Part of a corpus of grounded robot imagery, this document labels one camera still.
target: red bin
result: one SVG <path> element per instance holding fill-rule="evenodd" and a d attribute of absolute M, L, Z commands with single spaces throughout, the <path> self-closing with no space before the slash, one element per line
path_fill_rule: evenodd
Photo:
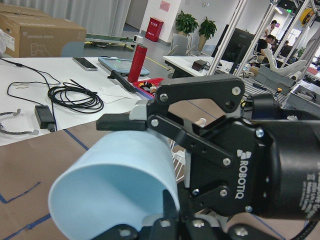
<path fill-rule="evenodd" d="M 155 18 L 150 17 L 149 25 L 145 33 L 145 38 L 153 42 L 157 42 L 164 22 Z"/>

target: light blue cup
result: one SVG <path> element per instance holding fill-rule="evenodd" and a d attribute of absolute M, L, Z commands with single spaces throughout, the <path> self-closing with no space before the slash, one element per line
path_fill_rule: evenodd
<path fill-rule="evenodd" d="M 48 206 L 71 240 L 90 240 L 118 224 L 137 231 L 163 213 L 162 191 L 179 209 L 168 140 L 154 131 L 104 136 L 52 185 Z"/>

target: pink poster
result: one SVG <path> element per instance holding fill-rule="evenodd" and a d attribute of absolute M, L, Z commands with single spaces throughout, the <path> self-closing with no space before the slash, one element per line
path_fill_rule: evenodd
<path fill-rule="evenodd" d="M 169 8 L 170 8 L 170 3 L 166 2 L 166 1 L 161 1 L 161 3 L 160 3 L 161 10 L 169 12 Z"/>

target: red thermos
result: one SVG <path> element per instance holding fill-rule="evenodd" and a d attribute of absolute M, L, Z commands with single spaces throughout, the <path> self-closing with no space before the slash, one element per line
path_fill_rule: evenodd
<path fill-rule="evenodd" d="M 137 45 L 133 56 L 128 81 L 134 83 L 138 81 L 142 66 L 146 58 L 147 48 L 143 45 Z"/>

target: plant pot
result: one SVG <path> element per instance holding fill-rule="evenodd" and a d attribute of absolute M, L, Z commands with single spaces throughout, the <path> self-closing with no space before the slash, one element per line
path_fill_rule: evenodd
<path fill-rule="evenodd" d="M 199 39 L 199 46 L 198 46 L 199 51 L 201 51 L 204 48 L 206 41 L 207 41 L 207 39 L 206 39 L 205 35 L 201 34 L 200 39 Z"/>
<path fill-rule="evenodd" d="M 183 35 L 183 36 L 187 36 L 187 34 L 185 34 L 183 31 L 178 31 L 179 35 Z"/>

